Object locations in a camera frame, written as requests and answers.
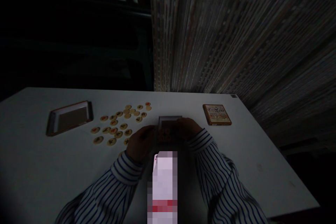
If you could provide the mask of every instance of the striped sleeve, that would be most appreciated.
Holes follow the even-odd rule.
[[[238,178],[232,160],[222,155],[203,129],[188,141],[211,223],[268,223],[259,204]]]
[[[95,183],[65,205],[55,223],[122,223],[142,168],[124,152]]]

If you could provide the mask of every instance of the cuff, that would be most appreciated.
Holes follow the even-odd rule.
[[[126,152],[123,152],[111,166],[111,172],[115,178],[131,186],[139,182],[142,169],[143,165],[134,162]]]
[[[187,143],[192,152],[198,153],[208,147],[212,141],[213,139],[210,133],[208,133],[207,130],[203,128],[200,133],[187,141]]]

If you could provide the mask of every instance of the pixelated area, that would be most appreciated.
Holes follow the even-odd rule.
[[[152,182],[148,183],[147,223],[177,223],[177,152],[154,156]]]

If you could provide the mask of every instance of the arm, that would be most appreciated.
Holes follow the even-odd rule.
[[[235,165],[219,152],[206,129],[190,118],[182,118],[177,121],[175,132],[187,140],[195,155],[211,223],[268,223],[259,204],[240,182]]]
[[[70,201],[55,223],[121,223],[139,182],[140,163],[153,137],[153,126],[141,128],[129,140],[126,152],[84,192]]]

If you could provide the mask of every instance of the person's left hand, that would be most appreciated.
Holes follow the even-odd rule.
[[[135,162],[140,163],[146,156],[155,132],[155,126],[142,127],[129,139],[126,154]]]

